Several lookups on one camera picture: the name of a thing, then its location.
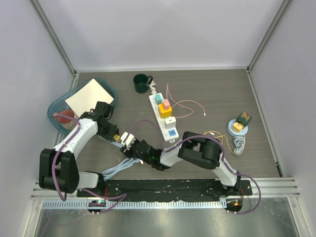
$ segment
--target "teal tray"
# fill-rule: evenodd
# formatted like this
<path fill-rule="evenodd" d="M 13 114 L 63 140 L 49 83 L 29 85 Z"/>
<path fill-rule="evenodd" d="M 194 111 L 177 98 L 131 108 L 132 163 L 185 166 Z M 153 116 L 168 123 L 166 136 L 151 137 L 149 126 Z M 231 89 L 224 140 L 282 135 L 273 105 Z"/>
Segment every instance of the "teal tray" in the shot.
<path fill-rule="evenodd" d="M 112 107 L 115 107 L 115 104 L 118 101 L 118 93 L 102 78 L 94 78 L 113 98 L 113 102 L 111 103 Z M 77 91 L 79 91 L 81 88 L 83 88 L 89 81 L 92 79 L 82 83 L 81 85 L 77 86 L 76 88 L 69 91 L 67 94 L 60 97 L 58 100 L 53 102 L 48 110 L 47 110 L 47 116 L 49 120 L 52 122 L 54 127 L 60 131 L 63 134 L 69 134 L 70 131 L 67 131 L 56 119 L 53 118 L 54 113 L 60 113 L 63 110 L 70 109 L 67 103 L 65 102 L 66 99 L 74 95 Z"/>

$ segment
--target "pink wire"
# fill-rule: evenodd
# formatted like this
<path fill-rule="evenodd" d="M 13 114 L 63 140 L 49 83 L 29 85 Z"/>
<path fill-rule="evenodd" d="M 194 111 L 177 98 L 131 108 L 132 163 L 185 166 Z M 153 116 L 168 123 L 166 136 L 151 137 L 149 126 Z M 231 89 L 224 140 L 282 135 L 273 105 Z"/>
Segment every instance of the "pink wire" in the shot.
<path fill-rule="evenodd" d="M 169 94 L 171 100 L 175 103 L 175 104 L 172 106 L 172 108 L 173 108 L 175 105 L 179 105 L 179 106 L 181 106 L 181 107 L 183 107 L 183 108 L 185 108 L 185 109 L 191 110 L 191 113 L 189 113 L 188 115 L 184 115 L 184 116 L 181 116 L 181 117 L 175 117 L 176 119 L 184 118 L 184 117 L 187 117 L 187 116 L 190 116 L 191 114 L 193 114 L 193 109 L 188 108 L 188 107 L 185 107 L 185 106 L 183 106 L 183 105 L 180 105 L 181 102 L 193 102 L 193 103 L 196 103 L 196 104 L 200 105 L 201 108 L 202 108 L 203 111 L 204 111 L 204 117 L 205 117 L 205 114 L 206 114 L 206 113 L 205 113 L 205 109 L 204 109 L 204 107 L 203 107 L 200 103 L 198 103 L 198 102 L 196 102 L 196 101 L 194 101 L 194 100 L 182 100 L 182 101 L 179 101 L 179 102 L 174 101 L 174 99 L 172 98 L 172 96 L 171 96 L 171 94 L 170 94 L 170 91 L 169 91 L 169 83 L 167 83 L 167 89 L 166 89 L 166 98 L 167 98 L 167 99 L 168 99 L 168 94 Z"/>

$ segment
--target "cable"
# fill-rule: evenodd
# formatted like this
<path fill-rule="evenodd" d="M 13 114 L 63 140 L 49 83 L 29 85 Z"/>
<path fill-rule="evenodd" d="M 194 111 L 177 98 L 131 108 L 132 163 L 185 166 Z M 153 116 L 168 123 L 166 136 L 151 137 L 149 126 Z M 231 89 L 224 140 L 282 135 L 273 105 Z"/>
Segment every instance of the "cable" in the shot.
<path fill-rule="evenodd" d="M 122 145 L 121 143 L 119 143 L 119 142 L 109 142 L 108 140 L 106 140 L 105 138 L 103 138 L 103 137 L 101 137 L 101 136 L 99 136 L 99 138 L 101 138 L 103 141 L 106 141 L 107 143 L 110 143 L 110 144 L 116 146 L 117 148 L 121 148 L 121 147 L 123 146 L 123 145 Z"/>
<path fill-rule="evenodd" d="M 60 188 L 59 188 L 59 185 L 58 185 L 58 182 L 57 182 L 57 178 L 56 178 L 56 170 L 55 170 L 55 166 L 56 166 L 56 162 L 57 162 L 57 158 L 59 156 L 59 154 L 61 153 L 61 151 L 67 146 L 67 144 L 79 133 L 80 129 L 81 129 L 81 124 L 79 122 L 78 119 L 76 118 L 73 118 L 73 117 L 70 117 L 70 116 L 66 116 L 66 115 L 54 115 L 54 117 L 62 117 L 62 118 L 66 118 L 66 119 L 70 119 L 72 121 L 74 121 L 77 126 L 76 126 L 76 131 L 73 133 L 73 135 L 70 136 L 70 138 L 58 149 L 57 153 L 55 154 L 54 156 L 54 159 L 53 159 L 53 163 L 51 165 L 51 173 L 52 173 L 52 176 L 53 176 L 53 182 L 54 182 L 54 186 L 55 186 L 55 189 L 58 193 L 58 196 L 60 197 L 60 199 L 62 201 L 66 201 L 67 200 L 67 194 L 65 193 L 65 196 L 63 197 L 61 191 L 60 191 Z"/>
<path fill-rule="evenodd" d="M 123 143 L 127 140 L 127 138 L 128 138 L 129 135 L 132 133 L 132 131 L 134 130 L 134 128 L 135 128 L 139 123 L 141 123 L 141 122 L 149 122 L 149 123 L 151 123 L 151 124 L 155 127 L 155 129 L 156 129 L 156 131 L 157 131 L 157 133 L 158 133 L 158 136 L 159 136 L 160 146 L 161 146 L 161 148 L 163 148 L 162 137 L 161 137 L 161 131 L 160 131 L 160 129 L 157 127 L 157 125 L 156 125 L 155 123 L 153 123 L 152 121 L 150 121 L 150 120 L 148 120 L 148 119 L 142 119 L 142 120 L 139 120 L 138 122 L 134 123 L 134 125 L 133 125 L 133 126 L 131 127 L 131 129 L 129 130 L 128 135 L 126 136 L 126 138 L 125 138 L 125 140 L 123 141 Z"/>
<path fill-rule="evenodd" d="M 102 172 L 104 181 L 111 179 L 114 175 L 122 170 L 130 168 L 133 164 L 140 162 L 138 158 L 126 158 L 117 166 L 107 169 Z"/>
<path fill-rule="evenodd" d="M 187 117 L 187 116 L 190 116 L 191 114 L 193 114 L 193 109 L 188 108 L 188 107 L 185 107 L 185 106 L 183 106 L 183 105 L 180 105 L 180 103 L 182 103 L 182 102 L 193 102 L 193 103 L 198 104 L 198 105 L 203 109 L 203 111 L 204 111 L 204 114 L 203 114 L 204 117 L 206 116 L 204 107 L 203 107 L 200 103 L 198 103 L 198 102 L 196 102 L 196 101 L 194 101 L 194 100 L 182 100 L 182 101 L 179 101 L 179 102 L 174 101 L 173 98 L 172 98 L 172 96 L 171 96 L 171 94 L 170 94 L 170 91 L 169 91 L 169 83 L 167 83 L 167 89 L 166 89 L 166 98 L 167 98 L 167 99 L 168 99 L 168 94 L 169 94 L 171 100 L 175 103 L 175 104 L 172 106 L 172 108 L 173 108 L 175 105 L 179 105 L 179 106 L 181 106 L 181 107 L 183 107 L 183 108 L 185 108 L 185 109 L 191 110 L 191 113 L 189 113 L 188 115 L 184 115 L 184 116 L 181 116 L 181 117 L 175 117 L 176 119 L 184 118 L 184 117 Z"/>
<path fill-rule="evenodd" d="M 205 135 L 195 135 L 195 136 L 187 137 L 187 138 L 181 140 L 180 142 L 178 142 L 177 144 L 175 144 L 174 146 L 170 147 L 169 149 L 164 149 L 164 152 L 166 152 L 166 153 L 171 152 L 171 151 L 173 151 L 174 149 L 176 149 L 178 146 L 180 146 L 181 144 L 183 144 L 184 142 L 186 142 L 186 141 L 188 141 L 188 140 L 190 140 L 190 139 L 194 139 L 194 138 L 206 138 L 206 139 L 212 140 L 212 141 L 214 141 L 215 143 L 217 143 L 217 144 L 219 145 L 220 149 L 221 149 L 221 152 L 222 152 L 222 162 L 223 162 L 224 166 L 225 166 L 232 174 L 234 174 L 234 175 L 237 175 L 237 176 L 245 176 L 245 177 L 251 179 L 251 181 L 256 185 L 256 187 L 257 187 L 257 189 L 258 189 L 259 199 L 258 199 L 258 202 L 257 202 L 256 206 L 255 206 L 253 209 L 251 209 L 250 211 L 238 212 L 238 213 L 235 213 L 235 212 L 230 211 L 230 213 L 236 214 L 236 215 L 244 215 L 244 214 L 249 214 L 249 213 L 255 211 L 255 210 L 258 208 L 258 206 L 260 205 L 260 202 L 261 202 L 261 190 L 260 190 L 260 187 L 259 187 L 258 183 L 257 183 L 251 176 L 249 176 L 249 175 L 247 175 L 247 174 L 242 174 L 242 173 L 235 173 L 235 172 L 230 168 L 230 166 L 226 163 L 224 147 L 223 147 L 223 145 L 222 145 L 218 140 L 216 140 L 215 138 L 209 137 L 209 136 L 205 136 Z"/>
<path fill-rule="evenodd" d="M 211 189 L 209 191 L 211 194 L 213 194 L 214 196 L 219 197 L 219 198 L 227 198 L 229 196 L 229 195 L 226 195 L 226 196 L 217 195 L 217 194 L 213 193 L 213 191 Z"/>
<path fill-rule="evenodd" d="M 126 196 L 127 196 L 127 194 L 123 194 L 123 195 L 120 195 L 120 196 L 117 196 L 117 197 L 102 197 L 102 196 L 99 196 L 99 195 L 97 195 L 97 194 L 91 192 L 91 191 L 88 190 L 88 189 L 82 189 L 82 190 L 85 191 L 85 192 L 87 192 L 87 193 L 89 193 L 89 194 L 91 194 L 91 195 L 93 195 L 93 196 L 95 196 L 95 197 L 97 197 L 97 198 L 101 198 L 101 199 L 108 199 L 108 200 L 111 200 L 111 199 L 118 199 L 119 197 L 121 197 L 120 200 L 118 200 L 116 203 L 114 203 L 111 207 L 109 207 L 108 209 L 105 209 L 105 210 L 100 211 L 99 214 L 106 213 L 106 212 L 112 210 L 112 209 L 113 209 L 114 207 L 116 207 L 121 201 L 123 201 L 124 198 L 126 198 Z M 75 220 L 73 220 L 73 221 L 71 221 L 71 222 L 66 223 L 66 224 L 57 224 L 57 223 L 54 223 L 54 222 L 51 220 L 52 216 L 50 216 L 49 219 L 47 220 L 47 222 L 46 222 L 46 224 L 45 224 L 45 226 L 44 226 L 42 232 L 41 232 L 40 237 L 43 236 L 43 234 L 44 234 L 44 232 L 45 232 L 45 230 L 46 230 L 46 228 L 47 228 L 49 222 L 53 223 L 53 225 L 55 225 L 55 226 L 64 227 L 64 226 L 69 226 L 69 225 L 73 224 L 74 222 L 76 222 L 76 221 L 78 221 L 78 220 L 80 220 L 80 219 L 82 219 L 82 218 L 84 218 L 84 217 L 86 217 L 86 216 L 88 216 L 88 215 L 89 215 L 89 212 L 86 213 L 86 214 L 84 214 L 84 215 L 82 215 L 82 216 L 80 216 L 80 217 L 78 217 L 78 218 L 76 218 Z"/>
<path fill-rule="evenodd" d="M 62 117 L 62 118 L 66 118 L 66 119 L 70 119 L 72 121 L 74 121 L 76 124 L 77 124 L 77 129 L 76 131 L 73 133 L 73 135 L 70 136 L 70 138 L 58 149 L 57 153 L 55 154 L 54 156 L 54 159 L 53 159 L 53 163 L 52 163 L 52 166 L 51 166 L 51 172 L 52 172 L 52 177 L 53 177 L 53 182 L 54 182 L 54 186 L 55 186 L 55 189 L 58 193 L 58 196 L 60 197 L 60 199 L 62 201 L 66 201 L 67 200 L 67 194 L 65 193 L 65 196 L 63 197 L 61 191 L 60 191 L 60 188 L 59 188 L 59 185 L 58 185 L 58 182 L 57 182 L 57 177 L 56 177 L 56 170 L 55 170 L 55 166 L 56 166 L 56 162 L 57 162 L 57 158 L 59 156 L 59 154 L 61 153 L 61 151 L 67 146 L 67 144 L 79 133 L 80 129 L 81 129 L 81 124 L 79 122 L 78 119 L 76 118 L 73 118 L 73 117 L 70 117 L 70 116 L 66 116 L 66 115 L 55 115 L 55 117 Z M 87 190 L 87 189 L 82 189 L 84 191 L 86 191 L 87 193 L 90 193 L 96 197 L 100 197 L 100 196 L 97 196 L 96 194 L 94 194 L 93 192 L 91 192 L 90 190 Z M 120 196 L 117 196 L 117 197 L 102 197 L 102 199 L 108 199 L 108 200 L 115 200 L 115 199 L 118 199 L 122 196 L 126 196 L 127 194 L 124 194 L 124 195 L 120 195 Z"/>
<path fill-rule="evenodd" d="M 234 137 L 234 145 L 236 146 L 236 148 L 234 149 L 234 151 L 232 151 L 231 147 L 229 146 L 229 143 L 228 143 L 228 139 L 227 139 L 227 136 L 226 135 L 222 135 L 220 132 L 218 131 L 207 131 L 205 133 L 203 133 L 203 135 L 206 135 L 207 133 L 210 133 L 212 135 L 212 132 L 214 133 L 218 133 L 220 136 L 218 137 L 214 137 L 214 138 L 221 138 L 222 141 L 221 141 L 221 144 L 223 144 L 223 137 L 226 138 L 226 144 L 227 144 L 227 147 L 228 149 L 230 150 L 230 152 L 235 155 L 235 156 L 240 156 L 241 153 L 243 152 L 244 150 L 244 147 L 245 147 L 245 144 L 246 144 L 246 135 L 244 133 L 244 136 L 243 137 L 240 137 L 240 136 L 237 136 L 237 137 Z"/>
<path fill-rule="evenodd" d="M 152 95 L 156 95 L 157 94 L 155 85 L 156 85 L 156 82 L 154 80 L 152 80 L 152 82 L 149 84 L 150 93 Z"/>
<path fill-rule="evenodd" d="M 241 202 L 243 201 L 243 192 L 242 192 L 242 189 L 240 189 L 240 195 L 241 195 Z M 228 202 L 226 202 L 226 203 L 231 203 L 232 201 L 236 201 L 236 199 L 233 199 L 233 200 L 231 200 L 231 201 L 228 201 Z"/>

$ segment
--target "white paper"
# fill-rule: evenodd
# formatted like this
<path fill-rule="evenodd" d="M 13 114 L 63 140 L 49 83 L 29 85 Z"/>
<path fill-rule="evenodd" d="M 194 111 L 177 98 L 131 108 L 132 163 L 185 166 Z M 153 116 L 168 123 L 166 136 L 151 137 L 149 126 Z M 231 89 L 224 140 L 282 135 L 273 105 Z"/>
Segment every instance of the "white paper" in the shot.
<path fill-rule="evenodd" d="M 79 118 L 84 112 L 94 109 L 98 101 L 110 104 L 113 100 L 114 98 L 95 79 L 92 79 L 65 102 Z"/>

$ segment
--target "white cable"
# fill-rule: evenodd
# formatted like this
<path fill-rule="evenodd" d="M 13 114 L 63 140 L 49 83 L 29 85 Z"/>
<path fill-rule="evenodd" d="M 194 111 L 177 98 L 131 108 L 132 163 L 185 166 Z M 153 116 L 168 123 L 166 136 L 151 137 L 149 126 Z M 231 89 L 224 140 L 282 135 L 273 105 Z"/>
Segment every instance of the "white cable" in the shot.
<path fill-rule="evenodd" d="M 156 82 L 154 80 L 152 80 L 152 82 L 149 84 L 150 93 L 152 95 L 156 95 L 157 94 L 156 88 L 154 87 L 155 85 L 156 85 Z"/>
<path fill-rule="evenodd" d="M 245 148 L 245 138 L 241 136 L 234 137 L 233 143 L 236 146 L 236 148 L 234 149 L 235 155 L 240 156 L 243 149 Z"/>
<path fill-rule="evenodd" d="M 140 162 L 138 158 L 125 158 L 117 166 L 107 169 L 102 172 L 104 181 L 111 179 L 114 175 L 119 173 L 122 170 L 130 168 L 133 164 Z"/>

